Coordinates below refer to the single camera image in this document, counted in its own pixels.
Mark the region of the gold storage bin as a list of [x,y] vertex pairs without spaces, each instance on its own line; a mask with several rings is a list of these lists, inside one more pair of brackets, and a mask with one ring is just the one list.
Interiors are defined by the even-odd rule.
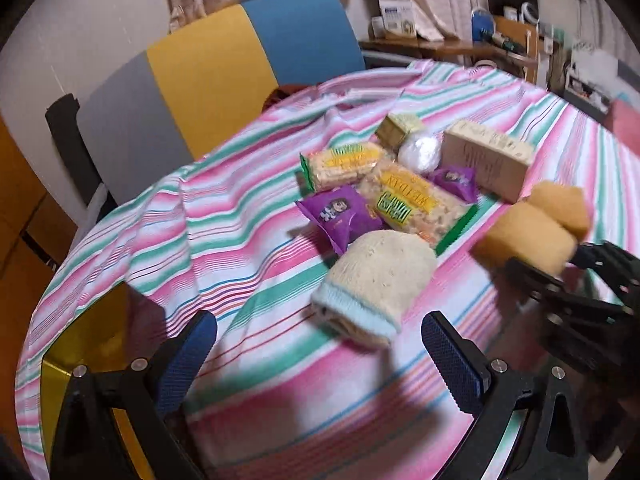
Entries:
[[41,421],[53,479],[161,479],[172,442],[162,415],[165,311],[120,283],[44,354]]

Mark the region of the beige cardboard box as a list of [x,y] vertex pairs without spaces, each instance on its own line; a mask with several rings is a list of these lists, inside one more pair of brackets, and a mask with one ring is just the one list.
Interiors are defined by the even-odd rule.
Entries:
[[474,169],[476,184],[507,203],[520,198],[534,159],[532,144],[467,119],[442,133],[442,164]]

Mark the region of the small purple snack packet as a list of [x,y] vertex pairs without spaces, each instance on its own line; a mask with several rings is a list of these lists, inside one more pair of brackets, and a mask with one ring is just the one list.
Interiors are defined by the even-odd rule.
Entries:
[[467,204],[477,202],[474,168],[442,166],[433,171],[428,180]]

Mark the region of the large rice cracker pack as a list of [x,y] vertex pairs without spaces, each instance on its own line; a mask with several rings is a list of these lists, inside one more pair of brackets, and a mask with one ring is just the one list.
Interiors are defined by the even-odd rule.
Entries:
[[362,178],[356,191],[390,228],[419,235],[438,256],[477,212],[477,204],[467,204],[387,159]]

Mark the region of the white plastic bag ball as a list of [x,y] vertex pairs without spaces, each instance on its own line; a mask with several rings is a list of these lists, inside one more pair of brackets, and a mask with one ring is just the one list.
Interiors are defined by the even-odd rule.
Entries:
[[426,176],[440,164],[442,136],[426,130],[410,133],[402,142],[397,160],[408,170]]

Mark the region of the wooden wardrobe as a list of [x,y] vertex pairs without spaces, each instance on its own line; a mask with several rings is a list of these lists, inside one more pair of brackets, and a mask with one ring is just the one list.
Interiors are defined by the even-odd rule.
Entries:
[[18,434],[14,382],[18,358],[32,312],[54,271],[24,241],[32,219],[41,234],[68,246],[75,225],[47,192],[16,145],[1,127],[1,444],[24,465]]

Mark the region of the striped pink green bedsheet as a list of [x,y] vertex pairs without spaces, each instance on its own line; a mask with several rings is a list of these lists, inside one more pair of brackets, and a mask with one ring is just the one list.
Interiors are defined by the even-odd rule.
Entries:
[[370,139],[390,110],[439,131],[462,118],[536,148],[527,183],[582,188],[593,240],[639,249],[639,159],[551,93],[498,70],[415,62],[338,77],[281,103],[194,164],[147,188],[70,252],[30,321],[15,381],[28,468],[43,454],[40,376],[64,328],[127,283],[164,311],[156,341],[199,310],[219,336],[186,398],[205,470],[217,479],[429,479],[463,437],[461,413],[425,352],[420,325],[445,313],[487,347],[508,317],[470,248],[503,213],[492,197],[438,260],[385,352],[321,326],[311,293],[334,261],[296,208],[299,155]]

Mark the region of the wooden desk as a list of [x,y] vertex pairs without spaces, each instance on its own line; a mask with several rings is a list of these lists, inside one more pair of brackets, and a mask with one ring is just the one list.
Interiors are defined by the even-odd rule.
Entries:
[[523,78],[534,84],[537,80],[538,61],[526,55],[515,54],[484,42],[462,40],[427,41],[424,39],[368,39],[359,41],[362,50],[401,54],[413,58],[432,58],[439,61],[462,59],[465,66],[480,61],[509,63],[519,68]]

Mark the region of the small green tea box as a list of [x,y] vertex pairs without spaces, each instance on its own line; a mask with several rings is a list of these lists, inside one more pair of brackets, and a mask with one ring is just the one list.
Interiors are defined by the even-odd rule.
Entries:
[[421,118],[412,113],[390,113],[375,130],[375,136],[388,150],[397,153],[411,133],[424,128]]

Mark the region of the small rice cracker pack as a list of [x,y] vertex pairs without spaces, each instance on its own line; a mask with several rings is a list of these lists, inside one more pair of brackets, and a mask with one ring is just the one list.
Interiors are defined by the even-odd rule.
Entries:
[[324,192],[354,184],[390,154],[373,142],[360,142],[300,154],[303,176],[312,192]]

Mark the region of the blue round container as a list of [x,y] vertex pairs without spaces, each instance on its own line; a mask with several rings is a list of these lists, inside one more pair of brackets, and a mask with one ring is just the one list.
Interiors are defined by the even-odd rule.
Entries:
[[496,31],[494,17],[483,8],[474,8],[471,12],[471,29],[474,42],[491,44]]

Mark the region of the grey yellow blue chair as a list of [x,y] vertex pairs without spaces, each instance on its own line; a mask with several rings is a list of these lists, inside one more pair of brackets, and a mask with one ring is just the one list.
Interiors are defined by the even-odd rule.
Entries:
[[340,0],[245,0],[184,26],[44,118],[84,202],[126,203],[223,144],[283,86],[366,64]]

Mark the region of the white blue box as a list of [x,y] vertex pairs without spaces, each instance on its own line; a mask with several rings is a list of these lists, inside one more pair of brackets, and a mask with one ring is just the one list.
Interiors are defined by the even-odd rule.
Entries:
[[378,0],[387,39],[416,38],[411,0]]

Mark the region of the dark red cloth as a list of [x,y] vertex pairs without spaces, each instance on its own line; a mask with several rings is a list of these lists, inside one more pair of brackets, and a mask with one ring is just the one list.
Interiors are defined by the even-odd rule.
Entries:
[[266,97],[264,104],[262,104],[262,112],[269,110],[271,107],[304,89],[305,86],[303,84],[282,84],[282,86],[272,90],[269,96]]

